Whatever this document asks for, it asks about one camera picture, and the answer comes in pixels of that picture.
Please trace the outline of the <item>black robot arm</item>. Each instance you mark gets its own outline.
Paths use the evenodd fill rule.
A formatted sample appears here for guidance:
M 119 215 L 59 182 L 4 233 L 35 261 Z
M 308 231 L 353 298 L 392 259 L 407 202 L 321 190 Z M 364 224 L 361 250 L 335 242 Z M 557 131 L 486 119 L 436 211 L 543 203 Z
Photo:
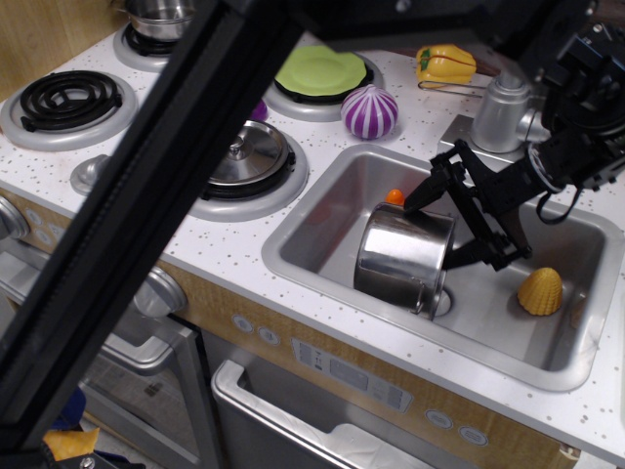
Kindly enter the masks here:
M 521 206 L 544 206 L 567 186 L 597 191 L 624 169 L 624 38 L 580 30 L 594 1 L 498 1 L 472 9 L 463 25 L 504 70 L 547 91 L 542 123 L 550 137 L 495 172 L 463 140 L 435 156 L 430 176 L 405 200 L 414 218 L 449 194 L 474 239 L 446 253 L 445 269 L 477 262 L 499 271 L 532 250 Z

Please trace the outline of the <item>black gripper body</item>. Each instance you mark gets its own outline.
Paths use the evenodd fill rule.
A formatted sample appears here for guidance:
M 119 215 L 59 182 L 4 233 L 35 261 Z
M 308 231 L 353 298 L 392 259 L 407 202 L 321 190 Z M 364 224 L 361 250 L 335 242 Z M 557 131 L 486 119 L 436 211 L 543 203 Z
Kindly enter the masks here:
M 435 156 L 431 164 L 432 170 L 448 170 L 451 182 L 446 193 L 473 234 L 471 240 L 492 242 L 500 252 L 502 269 L 532 255 L 520 207 L 547 192 L 548 186 L 529 157 L 494 171 L 467 143 L 458 140 L 451 150 Z

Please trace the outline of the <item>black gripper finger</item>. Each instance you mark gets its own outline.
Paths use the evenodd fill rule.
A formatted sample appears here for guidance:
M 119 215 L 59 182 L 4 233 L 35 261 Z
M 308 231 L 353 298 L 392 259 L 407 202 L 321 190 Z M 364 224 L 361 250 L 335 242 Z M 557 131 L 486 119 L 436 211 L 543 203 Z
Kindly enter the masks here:
M 404 201 L 405 213 L 416 213 L 427 205 L 439 200 L 450 185 L 451 177 L 447 169 L 432 170 L 426 178 Z
M 444 256 L 442 268 L 453 270 L 476 263 L 489 265 L 495 271 L 503 268 L 503 261 L 496 246 L 492 242 L 477 238 L 458 248 L 448 250 Z

